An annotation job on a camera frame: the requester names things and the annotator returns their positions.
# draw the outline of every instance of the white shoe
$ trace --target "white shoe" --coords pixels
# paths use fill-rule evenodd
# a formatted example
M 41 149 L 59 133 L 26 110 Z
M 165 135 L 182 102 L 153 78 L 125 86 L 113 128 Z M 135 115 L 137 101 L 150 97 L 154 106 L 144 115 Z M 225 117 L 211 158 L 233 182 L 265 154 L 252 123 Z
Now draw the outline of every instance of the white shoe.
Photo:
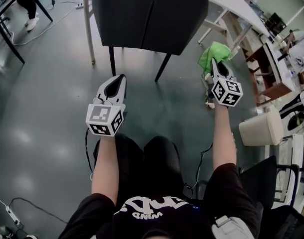
M 29 19 L 26 21 L 26 23 L 24 24 L 24 26 L 28 26 L 29 24 Z
M 28 20 L 28 26 L 27 26 L 27 31 L 30 32 L 34 29 L 34 27 L 37 25 L 37 22 L 39 21 L 38 17 L 35 17 L 33 19 Z

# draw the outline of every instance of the chair leg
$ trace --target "chair leg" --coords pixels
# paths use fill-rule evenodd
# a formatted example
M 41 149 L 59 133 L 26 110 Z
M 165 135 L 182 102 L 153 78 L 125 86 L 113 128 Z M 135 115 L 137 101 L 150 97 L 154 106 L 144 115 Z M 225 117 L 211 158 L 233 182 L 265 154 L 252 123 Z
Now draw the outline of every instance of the chair leg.
M 109 54 L 110 54 L 110 63 L 111 63 L 111 70 L 112 70 L 112 75 L 116 75 L 116 64 L 114 62 L 114 51 L 113 47 L 109 47 Z
M 166 66 L 166 64 L 167 64 L 167 62 L 168 62 L 168 60 L 170 59 L 170 57 L 171 57 L 171 54 L 167 54 L 166 56 L 165 56 L 165 58 L 164 58 L 164 60 L 163 60 L 163 62 L 162 62 L 162 64 L 161 64 L 161 67 L 160 67 L 160 69 L 158 70 L 158 72 L 157 72 L 157 75 L 156 75 L 156 78 L 155 78 L 155 82 L 157 82 L 158 81 L 158 79 L 160 78 L 160 76 L 161 76 L 161 74 L 162 74 L 162 72 L 163 72 L 163 70 L 164 70 L 164 68 L 165 68 L 165 66 Z

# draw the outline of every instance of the gray floor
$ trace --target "gray floor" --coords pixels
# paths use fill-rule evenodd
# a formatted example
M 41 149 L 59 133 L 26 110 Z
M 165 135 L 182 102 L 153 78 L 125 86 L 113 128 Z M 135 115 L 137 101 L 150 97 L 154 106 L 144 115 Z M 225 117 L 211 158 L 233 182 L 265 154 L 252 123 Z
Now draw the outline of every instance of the gray floor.
M 75 6 L 62 1 L 80 0 L 57 0 L 50 11 L 54 22 Z M 26 12 L 17 4 L 11 11 L 8 26 L 15 32 L 15 43 L 28 41 L 51 26 L 38 9 L 38 26 L 27 34 L 23 27 Z M 211 5 L 208 19 L 213 20 L 220 11 Z M 39 39 L 19 46 L 26 60 L 23 66 L 0 40 L 0 198 L 7 204 L 14 197 L 24 197 L 68 220 L 90 194 L 85 116 L 99 85 L 111 77 L 108 48 L 101 45 L 94 19 L 91 24 L 97 61 L 94 67 L 83 10 L 71 12 Z M 211 144 L 214 126 L 214 113 L 205 107 L 202 69 L 197 61 L 212 41 L 225 43 L 223 36 L 212 32 L 200 47 L 197 40 L 205 30 L 199 29 L 182 55 L 171 57 L 158 84 L 154 77 L 164 54 L 115 48 L 117 73 L 124 73 L 128 80 L 128 115 L 120 132 L 141 147 L 155 135 L 169 137 L 178 147 L 183 179 L 188 184 L 194 183 L 200 153 Z M 245 166 L 257 162 L 262 152 L 242 145 L 238 124 L 256 114 L 254 94 L 244 54 L 239 52 L 231 63 L 244 91 L 237 107 L 229 111 L 238 165 Z M 89 135 L 90 153 L 97 140 Z M 212 173 L 211 154 L 209 151 L 204 157 L 201 179 L 208 179 Z M 25 224 L 24 229 L 40 238 L 56 238 L 64 228 L 27 203 L 15 202 L 13 211 Z M 0 225 L 13 227 L 3 209 Z

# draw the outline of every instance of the green towel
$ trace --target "green towel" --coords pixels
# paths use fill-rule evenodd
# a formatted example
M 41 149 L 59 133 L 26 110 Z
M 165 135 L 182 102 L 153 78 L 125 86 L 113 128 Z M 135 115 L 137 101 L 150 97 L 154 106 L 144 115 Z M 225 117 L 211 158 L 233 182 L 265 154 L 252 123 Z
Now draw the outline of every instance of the green towel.
M 214 58 L 217 63 L 223 61 L 227 61 L 230 59 L 231 50 L 226 45 L 213 42 L 210 47 L 208 47 L 200 59 L 198 60 L 198 64 L 203 68 L 204 73 L 211 72 L 211 60 Z

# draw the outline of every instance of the black pants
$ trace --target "black pants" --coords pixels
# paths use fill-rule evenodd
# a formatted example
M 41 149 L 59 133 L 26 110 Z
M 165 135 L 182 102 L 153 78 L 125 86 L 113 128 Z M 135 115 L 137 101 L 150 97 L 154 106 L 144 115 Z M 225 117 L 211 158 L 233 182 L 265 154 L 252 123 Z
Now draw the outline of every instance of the black pants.
M 34 0 L 17 0 L 17 2 L 28 11 L 29 19 L 35 18 L 37 5 Z
M 98 141 L 94 150 L 97 161 Z M 142 151 L 130 138 L 116 135 L 119 164 L 117 210 L 135 196 L 183 197 L 183 179 L 176 146 L 167 138 L 153 138 Z
M 298 94 L 293 100 L 286 104 L 281 110 L 281 118 L 285 118 L 288 114 L 292 112 L 300 112 L 304 110 L 304 106 L 301 101 L 300 94 Z

